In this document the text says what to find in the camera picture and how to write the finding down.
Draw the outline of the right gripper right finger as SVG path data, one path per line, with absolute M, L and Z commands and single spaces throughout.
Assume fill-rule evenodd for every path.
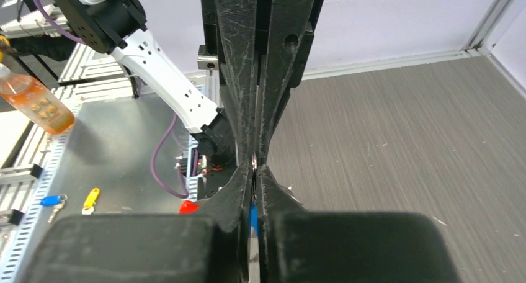
M 256 171 L 262 282 L 460 282 L 432 220 L 414 212 L 305 209 Z

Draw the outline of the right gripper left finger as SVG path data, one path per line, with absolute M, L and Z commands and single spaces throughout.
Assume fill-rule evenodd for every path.
M 102 214 L 57 221 L 22 282 L 247 282 L 250 162 L 191 214 Z

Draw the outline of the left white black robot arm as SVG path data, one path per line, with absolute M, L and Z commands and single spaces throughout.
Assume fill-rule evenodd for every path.
M 211 163 L 267 161 L 299 85 L 324 0 L 201 0 L 205 50 L 225 108 L 199 93 L 155 41 L 139 0 L 54 0 L 83 43 L 137 75 L 179 116 Z

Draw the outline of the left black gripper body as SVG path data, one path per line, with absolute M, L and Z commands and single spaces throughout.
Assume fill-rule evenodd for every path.
M 306 63 L 311 51 L 314 40 L 314 31 L 323 6 L 324 0 L 314 0 L 313 7 L 310 10 L 308 23 L 305 27 L 303 38 L 299 45 L 298 53 L 295 58 L 292 73 L 285 88 L 283 97 L 280 101 L 279 108 L 275 115 L 274 125 L 277 125 L 284 109 L 290 98 L 291 88 L 295 88 L 300 84 L 303 76 Z M 222 86 L 227 85 L 228 70 L 223 54 L 223 47 L 221 42 L 220 29 L 218 26 L 218 11 L 216 9 L 216 0 L 201 0 L 203 30 L 205 35 L 205 43 L 200 46 L 200 54 L 216 56 L 218 63 L 215 65 L 220 71 L 220 83 Z M 257 0 L 256 11 L 256 34 L 255 34 L 255 85 L 260 86 L 262 79 L 261 70 L 264 67 L 264 62 L 267 53 L 267 40 L 269 33 L 269 21 L 272 7 L 272 0 Z M 230 116 L 234 117 L 237 113 L 236 99 L 234 98 L 231 89 L 228 90 L 228 96 L 232 100 L 228 101 L 228 107 L 231 108 Z

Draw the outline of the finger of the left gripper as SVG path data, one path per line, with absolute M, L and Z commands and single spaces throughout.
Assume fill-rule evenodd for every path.
M 272 0 L 267 53 L 257 99 L 256 158 L 266 164 L 279 108 L 314 0 Z
M 247 161 L 254 151 L 257 0 L 216 0 L 216 9 L 228 70 L 227 85 L 234 94 L 238 110 L 239 159 Z

